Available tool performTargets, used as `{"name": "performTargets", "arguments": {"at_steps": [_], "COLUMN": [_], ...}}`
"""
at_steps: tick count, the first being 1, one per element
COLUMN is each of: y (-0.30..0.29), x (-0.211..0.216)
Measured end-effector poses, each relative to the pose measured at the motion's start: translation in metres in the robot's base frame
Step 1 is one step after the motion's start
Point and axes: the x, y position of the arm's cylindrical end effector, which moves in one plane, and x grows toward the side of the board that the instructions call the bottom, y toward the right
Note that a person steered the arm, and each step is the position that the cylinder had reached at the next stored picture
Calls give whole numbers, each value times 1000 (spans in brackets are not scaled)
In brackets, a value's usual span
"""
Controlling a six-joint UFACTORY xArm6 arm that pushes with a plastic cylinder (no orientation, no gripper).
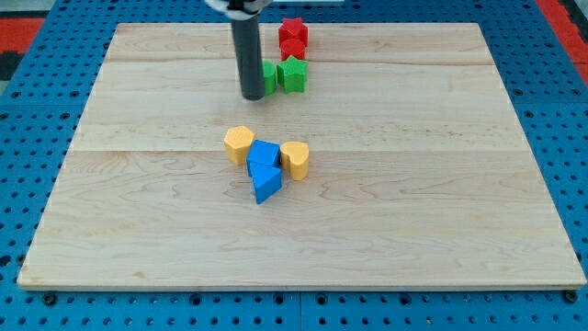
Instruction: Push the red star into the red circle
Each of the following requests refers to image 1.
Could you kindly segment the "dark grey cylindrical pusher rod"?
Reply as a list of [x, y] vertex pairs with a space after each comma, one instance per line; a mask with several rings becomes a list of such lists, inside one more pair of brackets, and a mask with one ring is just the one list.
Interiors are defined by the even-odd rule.
[[232, 20], [231, 28], [242, 96], [259, 100], [266, 92], [258, 16]]

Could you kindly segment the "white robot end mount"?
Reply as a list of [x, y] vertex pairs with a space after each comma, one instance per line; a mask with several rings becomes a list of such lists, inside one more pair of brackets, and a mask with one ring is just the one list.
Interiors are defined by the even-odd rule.
[[272, 0], [205, 0], [205, 3], [229, 19], [250, 19], [271, 5]]

